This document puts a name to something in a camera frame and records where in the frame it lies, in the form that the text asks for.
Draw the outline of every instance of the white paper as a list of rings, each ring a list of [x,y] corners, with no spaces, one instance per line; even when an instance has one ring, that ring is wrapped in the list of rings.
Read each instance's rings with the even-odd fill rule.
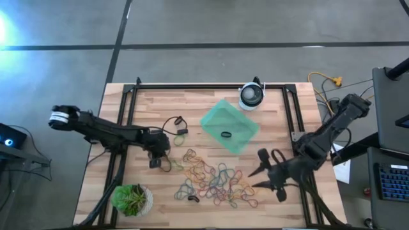
[[[337,151],[343,149],[343,146],[338,144],[334,144],[334,147]],[[337,181],[344,182],[349,184],[350,183],[350,171],[351,171],[351,160],[348,160],[342,164],[334,166],[335,177]]]

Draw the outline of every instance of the black box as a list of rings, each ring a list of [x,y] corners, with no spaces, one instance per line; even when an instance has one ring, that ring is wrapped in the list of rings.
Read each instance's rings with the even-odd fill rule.
[[[26,138],[27,134],[0,123],[0,144],[21,150]]]

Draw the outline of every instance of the white sticker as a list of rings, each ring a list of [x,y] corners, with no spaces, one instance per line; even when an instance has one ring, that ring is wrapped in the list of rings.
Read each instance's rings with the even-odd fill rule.
[[[393,169],[408,169],[408,166],[404,165],[390,165]]]
[[[52,112],[51,116],[62,116],[63,118],[68,118],[69,115],[66,114],[65,112]]]
[[[60,116],[51,116],[50,120],[54,120],[54,121],[62,121],[64,123],[68,123],[68,119],[66,118],[62,118]]]

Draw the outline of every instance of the black rubber band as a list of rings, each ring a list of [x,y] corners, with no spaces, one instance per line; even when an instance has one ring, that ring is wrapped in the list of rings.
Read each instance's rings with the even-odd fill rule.
[[[231,132],[224,131],[221,134],[222,137],[231,137]]]
[[[195,195],[190,195],[187,197],[188,201],[196,201],[197,203],[200,201],[199,198],[197,198],[197,196]]]

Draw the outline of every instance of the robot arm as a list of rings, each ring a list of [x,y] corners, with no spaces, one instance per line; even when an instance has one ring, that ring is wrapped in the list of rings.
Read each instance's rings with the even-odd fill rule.
[[[294,150],[298,155],[290,160],[286,160],[278,149],[273,149],[271,157],[277,164],[271,165],[267,150],[259,150],[260,166],[249,176],[267,169],[269,181],[257,183],[253,187],[276,190],[280,202],[286,200],[284,187],[288,178],[292,178],[300,186],[308,188],[305,177],[322,166],[327,159],[327,153],[331,150],[333,141],[343,130],[347,129],[353,120],[367,116],[370,105],[371,102],[356,94],[347,95],[339,105],[337,114],[325,122],[317,131],[304,134],[294,143]],[[276,152],[282,155],[283,162],[278,161],[275,156]],[[306,190],[310,193],[314,192],[310,188]]]
[[[169,138],[161,129],[150,130],[147,127],[121,126],[98,118],[92,112],[80,111],[76,106],[55,105],[52,108],[49,125],[56,130],[76,131],[85,135],[85,140],[98,140],[111,152],[120,152],[122,145],[140,146],[148,151],[151,158],[150,168],[160,167],[160,158],[169,150]]]

